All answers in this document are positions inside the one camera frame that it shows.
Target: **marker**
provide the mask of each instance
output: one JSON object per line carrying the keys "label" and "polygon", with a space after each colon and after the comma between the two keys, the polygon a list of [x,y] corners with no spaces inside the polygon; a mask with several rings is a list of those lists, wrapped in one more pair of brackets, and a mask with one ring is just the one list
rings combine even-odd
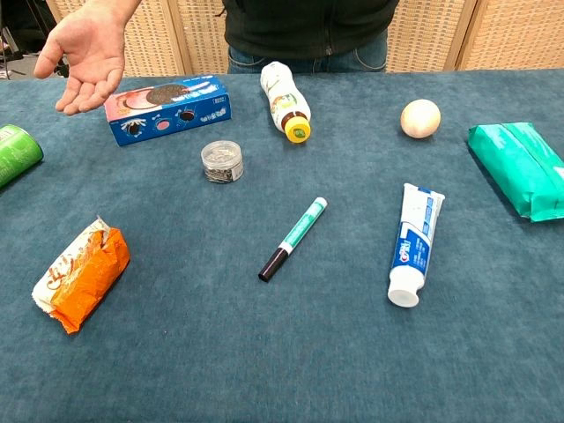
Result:
{"label": "marker", "polygon": [[327,200],[325,198],[318,197],[315,199],[258,274],[261,280],[264,282],[271,280],[274,273],[282,266],[288,256],[292,254],[293,249],[296,248],[301,239],[308,233],[309,228],[312,227],[317,218],[321,216],[325,207],[327,207]]}

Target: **oreo box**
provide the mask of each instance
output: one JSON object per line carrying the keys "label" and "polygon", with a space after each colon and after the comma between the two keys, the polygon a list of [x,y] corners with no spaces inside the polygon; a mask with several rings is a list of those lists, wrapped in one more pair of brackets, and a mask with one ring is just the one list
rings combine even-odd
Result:
{"label": "oreo box", "polygon": [[119,145],[231,118],[229,94],[211,75],[112,94],[104,108]]}

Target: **clear container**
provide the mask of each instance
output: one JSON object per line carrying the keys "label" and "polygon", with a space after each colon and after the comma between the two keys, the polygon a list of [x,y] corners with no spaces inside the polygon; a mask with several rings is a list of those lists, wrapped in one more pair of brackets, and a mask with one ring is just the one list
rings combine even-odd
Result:
{"label": "clear container", "polygon": [[228,183],[243,175],[241,148],[233,141],[215,141],[202,150],[205,177],[211,182]]}

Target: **green cylinder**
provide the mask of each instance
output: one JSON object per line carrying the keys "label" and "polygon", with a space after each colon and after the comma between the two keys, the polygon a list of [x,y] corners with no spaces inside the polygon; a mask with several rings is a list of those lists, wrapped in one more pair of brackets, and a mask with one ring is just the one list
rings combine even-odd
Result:
{"label": "green cylinder", "polygon": [[0,187],[43,159],[43,150],[27,132],[14,125],[0,129]]}

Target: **black shirt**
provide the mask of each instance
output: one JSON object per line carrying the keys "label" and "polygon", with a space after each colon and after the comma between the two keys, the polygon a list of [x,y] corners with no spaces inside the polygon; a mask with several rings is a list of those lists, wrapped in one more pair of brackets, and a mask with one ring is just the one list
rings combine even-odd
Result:
{"label": "black shirt", "polygon": [[226,40],[248,54],[305,59],[344,53],[390,24],[399,0],[223,0]]}

